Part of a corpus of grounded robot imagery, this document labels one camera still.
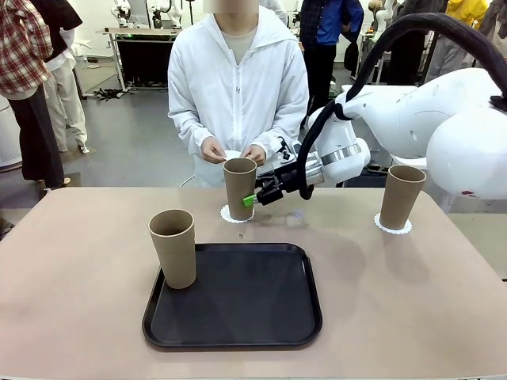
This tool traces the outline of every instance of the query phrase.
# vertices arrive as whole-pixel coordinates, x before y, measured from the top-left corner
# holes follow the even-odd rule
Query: red plaid shirt
[[[0,93],[16,94],[41,85],[50,74],[49,27],[29,0],[0,0]]]

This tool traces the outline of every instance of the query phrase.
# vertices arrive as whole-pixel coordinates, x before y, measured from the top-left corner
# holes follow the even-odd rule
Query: white pants
[[[55,132],[56,143],[60,151],[67,150],[65,136],[65,117],[79,145],[87,140],[85,113],[79,99],[78,87],[68,59],[60,68],[52,71],[51,77],[44,83],[49,116]]]

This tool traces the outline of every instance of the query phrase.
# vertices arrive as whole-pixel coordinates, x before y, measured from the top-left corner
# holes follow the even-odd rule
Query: hand
[[[203,159],[212,164],[219,164],[226,161],[225,152],[220,146],[219,140],[215,137],[207,137],[204,139],[203,144],[200,146],[203,153]]]
[[[250,145],[241,157],[255,161],[257,166],[263,166],[266,163],[266,152],[259,145]]]

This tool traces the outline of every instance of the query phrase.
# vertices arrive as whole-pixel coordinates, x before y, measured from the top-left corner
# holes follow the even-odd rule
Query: plastic tray
[[[160,348],[291,349],[322,327],[310,260],[289,244],[196,245],[197,280],[169,288],[159,272],[143,332]]]

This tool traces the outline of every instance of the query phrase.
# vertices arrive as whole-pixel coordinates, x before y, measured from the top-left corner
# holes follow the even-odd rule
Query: paper cup
[[[173,289],[196,280],[196,242],[193,216],[184,210],[167,210],[154,216],[148,228],[166,283]]]
[[[390,167],[380,212],[380,224],[389,230],[402,230],[425,181],[426,174],[412,166]]]
[[[249,158],[233,158],[223,164],[223,175],[231,217],[239,221],[250,219],[254,207],[246,207],[243,199],[255,191],[257,164]]]

